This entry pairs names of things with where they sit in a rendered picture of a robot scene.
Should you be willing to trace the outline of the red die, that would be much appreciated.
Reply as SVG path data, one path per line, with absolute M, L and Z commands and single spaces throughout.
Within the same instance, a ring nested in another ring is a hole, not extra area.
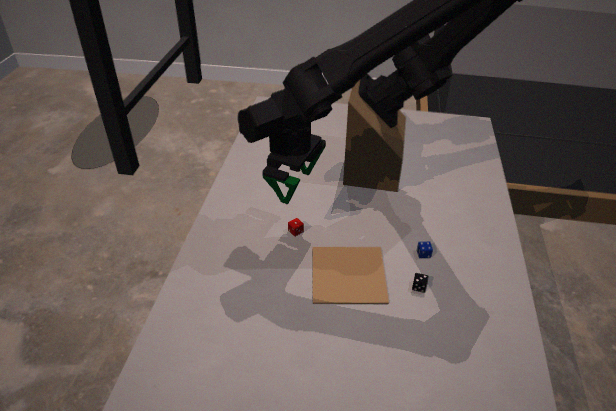
M 288 231 L 293 236 L 297 236 L 304 232 L 304 224 L 298 218 L 295 218 L 288 222 Z

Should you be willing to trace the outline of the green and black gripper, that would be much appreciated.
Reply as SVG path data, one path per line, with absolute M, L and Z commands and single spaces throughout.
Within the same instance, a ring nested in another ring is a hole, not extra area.
M 299 178 L 289 176 L 288 172 L 278 170 L 283 164 L 290 166 L 290 170 L 310 175 L 317 160 L 326 147 L 326 141 L 320 136 L 311 134 L 311 124 L 309 127 L 298 129 L 293 132 L 291 129 L 283 129 L 287 132 L 288 156 L 271 152 L 267 158 L 267 166 L 262 171 L 264 180 L 275 191 L 282 203 L 288 204 L 300 182 Z M 310 162 L 306 167 L 305 161 Z M 274 181 L 277 180 L 277 181 Z M 289 188 L 286 197 L 283 196 L 277 182 L 285 184 Z

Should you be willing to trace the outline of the blue die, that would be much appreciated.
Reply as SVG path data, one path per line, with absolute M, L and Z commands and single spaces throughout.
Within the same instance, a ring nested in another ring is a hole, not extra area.
M 417 253 L 419 258 L 431 258 L 432 252 L 431 242 L 418 242 Z

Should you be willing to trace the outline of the black die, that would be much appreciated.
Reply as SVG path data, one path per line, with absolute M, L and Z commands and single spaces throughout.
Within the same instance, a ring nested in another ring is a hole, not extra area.
M 412 290 L 425 293 L 428 282 L 428 275 L 415 273 Z

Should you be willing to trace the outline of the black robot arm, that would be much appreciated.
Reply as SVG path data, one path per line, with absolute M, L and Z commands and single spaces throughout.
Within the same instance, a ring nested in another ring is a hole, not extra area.
M 516 1 L 413 0 L 354 39 L 292 68 L 285 89 L 239 111 L 239 131 L 248 143 L 269 137 L 270 152 L 288 156 L 283 129 L 297 132 L 326 117 L 331 104 L 362 77 L 360 97 L 393 128 L 404 101 L 442 87 L 458 52 Z M 398 71 L 375 80 L 367 74 L 391 57 Z

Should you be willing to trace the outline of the tan flat mat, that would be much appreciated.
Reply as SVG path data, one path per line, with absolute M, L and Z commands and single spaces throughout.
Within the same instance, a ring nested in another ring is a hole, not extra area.
M 313 304 L 389 304 L 381 247 L 313 247 Z

